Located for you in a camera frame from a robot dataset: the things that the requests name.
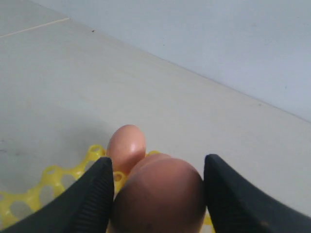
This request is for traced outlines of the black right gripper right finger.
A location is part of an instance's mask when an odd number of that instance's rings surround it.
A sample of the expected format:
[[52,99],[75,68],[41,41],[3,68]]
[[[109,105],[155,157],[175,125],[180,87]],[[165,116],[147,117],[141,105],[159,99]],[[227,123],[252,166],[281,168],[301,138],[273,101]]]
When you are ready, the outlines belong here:
[[217,233],[309,233],[310,217],[251,184],[217,154],[205,157],[206,205]]

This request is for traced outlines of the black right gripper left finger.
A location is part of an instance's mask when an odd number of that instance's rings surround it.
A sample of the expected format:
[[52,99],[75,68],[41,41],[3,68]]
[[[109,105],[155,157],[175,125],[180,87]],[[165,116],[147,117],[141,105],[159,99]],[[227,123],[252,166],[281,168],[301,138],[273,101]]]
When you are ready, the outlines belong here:
[[98,159],[68,190],[5,233],[104,233],[114,198],[112,161]]

